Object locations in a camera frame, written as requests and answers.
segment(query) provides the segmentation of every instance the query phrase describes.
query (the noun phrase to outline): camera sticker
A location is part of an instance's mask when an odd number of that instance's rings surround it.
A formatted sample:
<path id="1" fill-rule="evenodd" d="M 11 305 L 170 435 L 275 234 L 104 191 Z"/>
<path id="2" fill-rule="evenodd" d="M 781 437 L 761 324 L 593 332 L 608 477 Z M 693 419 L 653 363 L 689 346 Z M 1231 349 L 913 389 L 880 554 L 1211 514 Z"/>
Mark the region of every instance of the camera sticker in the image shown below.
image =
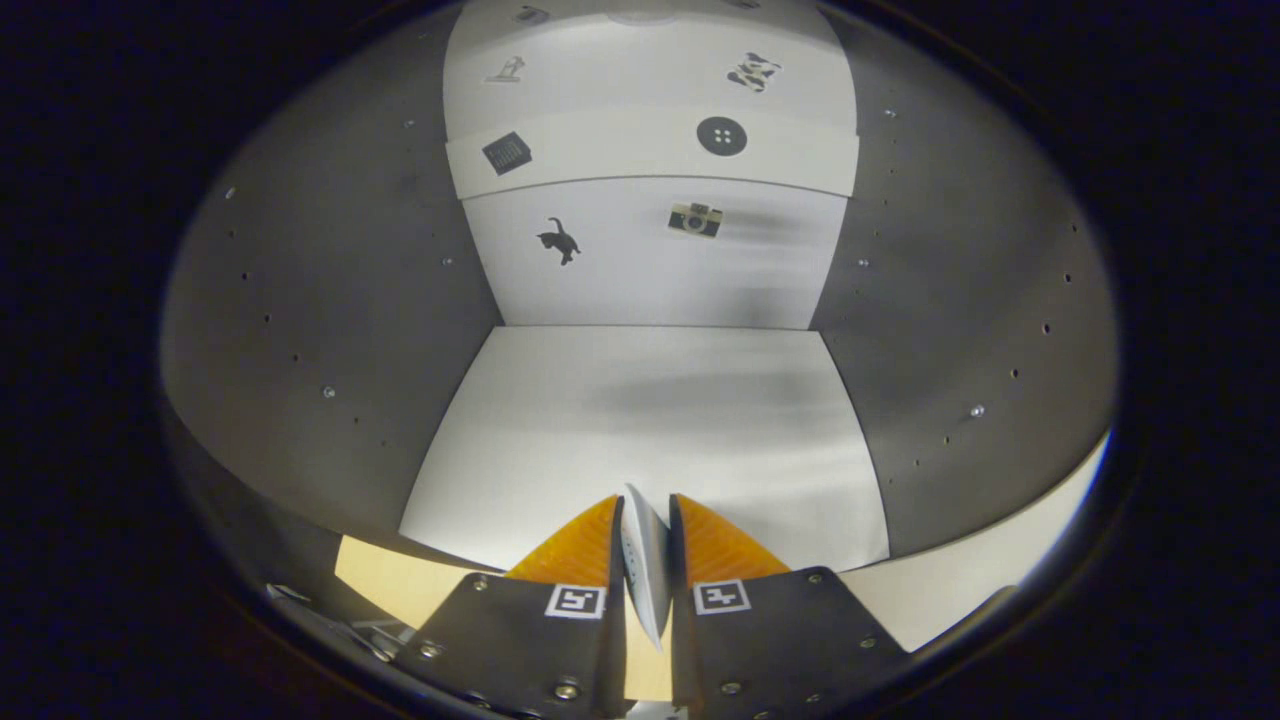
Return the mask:
<path id="1" fill-rule="evenodd" d="M 782 65 L 755 53 L 748 53 L 741 63 L 730 69 L 727 77 L 730 81 L 750 88 L 753 92 L 764 92 L 773 76 L 781 72 Z"/>
<path id="2" fill-rule="evenodd" d="M 599 620 L 604 618 L 605 588 L 585 585 L 556 585 L 552 601 L 547 603 L 547 618 L 572 620 Z"/>
<path id="3" fill-rule="evenodd" d="M 671 206 L 671 219 L 667 220 L 667 227 L 699 237 L 716 237 L 723 222 L 724 213 L 708 205 L 690 202 L 689 205 L 676 204 Z"/>
<path id="4" fill-rule="evenodd" d="M 547 250 L 556 249 L 561 252 L 561 268 L 568 265 L 573 261 L 573 254 L 582 254 L 577 249 L 577 241 L 573 236 L 564 232 L 564 223 L 561 223 L 559 218 L 547 218 L 549 222 L 556 223 L 556 232 L 543 232 L 538 233 L 538 240 L 543 241 L 543 247 Z"/>
<path id="5" fill-rule="evenodd" d="M 516 13 L 513 19 L 521 24 L 539 26 L 550 19 L 550 14 L 547 10 L 539 10 L 532 5 L 521 5 L 520 12 Z"/>
<path id="6" fill-rule="evenodd" d="M 694 607 L 699 615 L 741 612 L 751 609 L 742 580 L 694 583 Z"/>
<path id="7" fill-rule="evenodd" d="M 520 68 L 524 68 L 524 67 L 525 67 L 525 59 L 521 58 L 520 55 L 516 55 L 516 56 L 511 58 L 509 60 L 507 60 L 507 64 L 504 64 L 502 67 L 502 72 L 499 72 L 495 76 L 489 76 L 489 77 L 484 78 L 484 81 L 485 82 L 520 82 L 520 78 L 516 77 L 516 73 L 518 73 Z"/>
<path id="8" fill-rule="evenodd" d="M 493 165 L 493 169 L 499 176 L 507 174 L 534 159 L 534 154 L 529 150 L 529 146 L 515 132 L 508 132 L 485 145 L 483 150 L 484 156 L 489 159 L 489 164 Z"/>

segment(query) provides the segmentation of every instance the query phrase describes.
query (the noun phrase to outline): gray metal panel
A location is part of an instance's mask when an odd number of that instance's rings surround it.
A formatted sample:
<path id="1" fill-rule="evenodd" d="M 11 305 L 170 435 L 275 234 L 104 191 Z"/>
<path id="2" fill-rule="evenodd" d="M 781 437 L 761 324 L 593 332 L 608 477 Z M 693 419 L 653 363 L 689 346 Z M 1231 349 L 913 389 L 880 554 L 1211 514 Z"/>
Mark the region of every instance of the gray metal panel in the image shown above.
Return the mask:
<path id="1" fill-rule="evenodd" d="M 841 17 L 861 146 L 812 328 L 902 556 L 1024 507 L 1088 455 L 1111 420 L 1117 327 L 1097 231 L 1036 142 L 942 64 Z"/>
<path id="2" fill-rule="evenodd" d="M 312 523 L 429 557 L 401 512 L 502 322 L 444 152 L 457 14 L 388 36 L 248 141 L 188 229 L 160 347 L 218 462 Z"/>

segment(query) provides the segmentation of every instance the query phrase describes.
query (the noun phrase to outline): black cat silhouette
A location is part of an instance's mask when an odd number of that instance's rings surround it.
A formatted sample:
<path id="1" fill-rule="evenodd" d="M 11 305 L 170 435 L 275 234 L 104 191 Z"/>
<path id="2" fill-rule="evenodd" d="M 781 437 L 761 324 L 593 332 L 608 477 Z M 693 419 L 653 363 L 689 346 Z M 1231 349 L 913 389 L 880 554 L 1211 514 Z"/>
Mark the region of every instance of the black cat silhouette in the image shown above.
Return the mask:
<path id="1" fill-rule="evenodd" d="M 568 265 L 573 261 L 573 254 L 582 254 L 577 249 L 577 242 L 573 242 L 573 236 L 564 232 L 564 224 L 559 222 L 559 218 L 547 218 L 548 220 L 556 223 L 556 232 L 543 232 L 538 233 L 538 237 L 543 241 L 543 247 L 550 250 L 554 247 L 561 251 L 561 266 Z"/>

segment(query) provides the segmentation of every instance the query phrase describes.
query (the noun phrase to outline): white wall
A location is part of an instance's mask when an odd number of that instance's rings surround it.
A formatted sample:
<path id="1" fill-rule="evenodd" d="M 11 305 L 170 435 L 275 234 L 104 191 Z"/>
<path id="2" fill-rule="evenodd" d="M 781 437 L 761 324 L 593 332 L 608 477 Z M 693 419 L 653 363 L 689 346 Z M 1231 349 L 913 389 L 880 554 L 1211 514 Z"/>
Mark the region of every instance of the white wall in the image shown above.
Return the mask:
<path id="1" fill-rule="evenodd" d="M 667 227 L 675 202 L 724 213 L 716 237 Z M 508 325 L 808 329 L 845 199 L 698 178 L 531 187 L 463 202 Z M 538 233 L 558 217 L 581 255 L 561 266 Z"/>

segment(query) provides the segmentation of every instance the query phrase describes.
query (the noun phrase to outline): white panel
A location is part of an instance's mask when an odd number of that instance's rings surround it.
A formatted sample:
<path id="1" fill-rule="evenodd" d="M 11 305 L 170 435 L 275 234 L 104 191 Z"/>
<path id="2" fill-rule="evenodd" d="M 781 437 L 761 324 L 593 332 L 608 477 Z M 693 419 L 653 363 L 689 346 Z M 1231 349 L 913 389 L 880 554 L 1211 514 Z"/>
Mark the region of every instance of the white panel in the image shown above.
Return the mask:
<path id="1" fill-rule="evenodd" d="M 516 22 L 525 4 L 550 19 Z M 608 14 L 620 10 L 668 18 L 625 24 Z M 764 92 L 726 77 L 746 53 L 782 65 Z M 520 82 L 485 82 L 512 56 L 525 61 Z M 463 8 L 444 64 L 449 140 L 506 132 L 517 118 L 609 106 L 765 113 L 847 135 L 858 127 L 849 63 L 813 3 L 742 10 L 717 0 L 472 0 Z"/>
<path id="2" fill-rule="evenodd" d="M 673 204 L 724 213 L 714 238 L 669 229 Z M 628 178 L 532 187 L 463 202 L 511 325 L 806 329 L 846 199 L 732 181 Z M 538 233 L 558 217 L 581 254 L 561 266 Z"/>
<path id="3" fill-rule="evenodd" d="M 422 461 L 401 533 L 509 568 L 634 484 L 680 492 L 792 568 L 888 556 L 858 416 L 818 333 L 494 328 Z"/>
<path id="4" fill-rule="evenodd" d="M 841 574 L 908 652 L 1016 585 L 1052 550 L 1093 484 L 1110 433 L 1061 484 L 1024 510 L 956 542 Z"/>
<path id="5" fill-rule="evenodd" d="M 746 132 L 746 147 L 719 156 L 698 141 L 698 126 L 728 117 Z M 484 146 L 515 131 L 532 160 L 499 176 Z M 502 127 L 453 140 L 447 146 L 460 199 L 554 182 L 645 176 L 735 178 L 854 193 L 858 136 L 833 127 L 760 111 L 719 108 L 602 108 L 559 115 L 509 115 Z"/>

